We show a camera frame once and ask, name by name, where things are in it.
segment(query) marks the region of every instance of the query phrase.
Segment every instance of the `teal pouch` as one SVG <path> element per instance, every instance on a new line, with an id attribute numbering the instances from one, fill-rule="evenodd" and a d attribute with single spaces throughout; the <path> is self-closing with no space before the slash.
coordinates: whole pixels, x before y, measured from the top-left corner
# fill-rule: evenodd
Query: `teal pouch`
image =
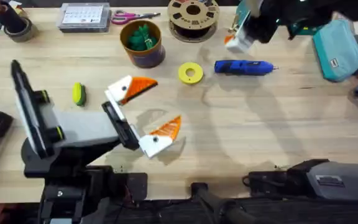
<path id="1" fill-rule="evenodd" d="M 341 82 L 358 69 L 358 44 L 344 19 L 333 20 L 313 36 L 323 77 Z"/>

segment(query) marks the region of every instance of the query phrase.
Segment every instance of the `white object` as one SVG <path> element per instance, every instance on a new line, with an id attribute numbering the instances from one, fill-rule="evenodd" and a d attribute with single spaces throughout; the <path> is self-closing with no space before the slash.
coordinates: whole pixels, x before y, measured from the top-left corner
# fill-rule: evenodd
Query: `white object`
<path id="1" fill-rule="evenodd" d="M 123 121 L 126 120 L 126 118 L 119 107 L 119 102 L 125 98 L 125 95 L 132 81 L 133 78 L 128 75 L 120 79 L 119 81 L 109 85 L 108 89 L 104 92 L 106 94 L 107 99 L 110 101 L 112 107 L 118 114 L 118 117 L 120 117 L 120 119 Z M 136 128 L 131 124 L 130 126 L 139 141 L 140 149 L 150 159 L 164 149 L 166 149 L 173 142 L 173 140 L 168 136 L 146 134 L 145 136 L 140 137 L 136 131 Z"/>
<path id="2" fill-rule="evenodd" d="M 253 38 L 249 37 L 247 33 L 243 30 L 243 25 L 244 22 L 239 26 L 236 34 L 234 34 L 234 37 L 225 44 L 226 49 L 228 49 L 230 52 L 245 53 L 255 41 Z"/>

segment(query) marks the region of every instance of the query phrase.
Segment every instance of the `black cable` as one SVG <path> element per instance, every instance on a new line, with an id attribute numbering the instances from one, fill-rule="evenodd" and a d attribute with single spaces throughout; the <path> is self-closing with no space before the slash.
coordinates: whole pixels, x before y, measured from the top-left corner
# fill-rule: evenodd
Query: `black cable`
<path id="1" fill-rule="evenodd" d="M 183 203 L 188 203 L 192 200 L 192 198 L 189 198 L 189 199 L 184 199 L 184 200 L 181 200 L 179 202 L 171 202 L 171 203 L 168 203 L 166 205 L 162 205 L 162 206 L 159 206 L 159 207 L 156 207 L 157 210 L 161 210 L 161 209 L 164 209 L 164 208 L 168 208 L 168 207 L 171 207 L 173 205 L 180 205 L 180 204 L 183 204 Z M 145 210 L 150 210 L 152 208 L 149 208 L 149 207 L 128 207 L 128 206 L 125 206 L 123 205 L 123 208 L 125 209 L 129 209 L 129 210 L 140 210 L 140 211 L 145 211 Z"/>
<path id="2" fill-rule="evenodd" d="M 42 208 L 44 207 L 44 200 L 45 200 L 45 188 L 42 190 L 41 200 L 38 206 L 38 214 L 37 214 L 38 224 L 43 224 L 43 221 L 41 220 L 41 213 L 42 213 Z"/>
<path id="3" fill-rule="evenodd" d="M 113 224 L 116 224 L 116 223 L 118 222 L 118 218 L 119 218 L 119 216 L 120 216 L 121 211 L 122 211 L 123 208 L 124 208 L 124 202 L 122 202 L 122 205 L 121 205 L 121 207 L 119 208 L 118 214 L 116 215 L 116 219 L 114 220 L 114 223 L 113 223 Z"/>

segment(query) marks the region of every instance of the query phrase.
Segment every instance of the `cardboard spool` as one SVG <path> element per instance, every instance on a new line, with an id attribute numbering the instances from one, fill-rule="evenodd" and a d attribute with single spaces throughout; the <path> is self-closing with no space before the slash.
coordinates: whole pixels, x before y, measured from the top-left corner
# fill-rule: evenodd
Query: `cardboard spool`
<path id="1" fill-rule="evenodd" d="M 202 42 L 216 31 L 219 6 L 215 0 L 171 0 L 170 31 L 184 42 Z"/>

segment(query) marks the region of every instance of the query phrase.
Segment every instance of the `floor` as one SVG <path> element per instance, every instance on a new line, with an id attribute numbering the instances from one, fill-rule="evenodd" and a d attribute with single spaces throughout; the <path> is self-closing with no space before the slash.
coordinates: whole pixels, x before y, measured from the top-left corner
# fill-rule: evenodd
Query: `floor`
<path id="1" fill-rule="evenodd" d="M 64 0 L 64 2 L 90 2 L 91 0 Z M 105 0 L 111 6 L 166 6 L 169 0 Z M 61 0 L 21 0 L 24 7 L 60 7 Z M 235 6 L 238 0 L 218 0 L 220 6 Z M 259 199 L 240 199 L 238 202 L 252 215 L 271 218 L 278 223 L 291 224 L 336 224 L 358 223 L 358 205 L 327 205 L 298 201 L 272 201 Z M 156 205 L 166 205 L 168 201 L 143 202 L 148 209 L 126 209 L 114 203 L 109 206 L 105 223 L 208 223 L 198 202 L 187 202 L 164 209 L 154 209 Z M 12 216 L 11 223 L 35 223 L 38 205 L 22 204 L 21 209 Z"/>

